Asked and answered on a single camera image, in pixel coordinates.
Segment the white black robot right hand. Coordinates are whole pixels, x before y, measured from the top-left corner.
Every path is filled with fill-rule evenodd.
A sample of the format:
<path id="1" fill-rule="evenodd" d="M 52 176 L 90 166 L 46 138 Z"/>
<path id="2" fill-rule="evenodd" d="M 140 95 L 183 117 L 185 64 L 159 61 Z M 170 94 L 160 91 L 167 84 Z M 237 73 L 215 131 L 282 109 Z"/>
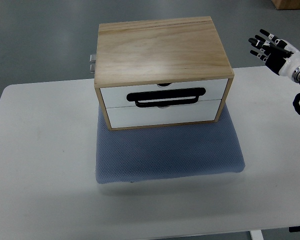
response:
<path id="1" fill-rule="evenodd" d="M 297 78 L 300 72 L 300 51 L 288 41 L 261 29 L 262 36 L 255 35 L 248 39 L 255 50 L 250 53 L 264 62 L 278 76 Z"/>

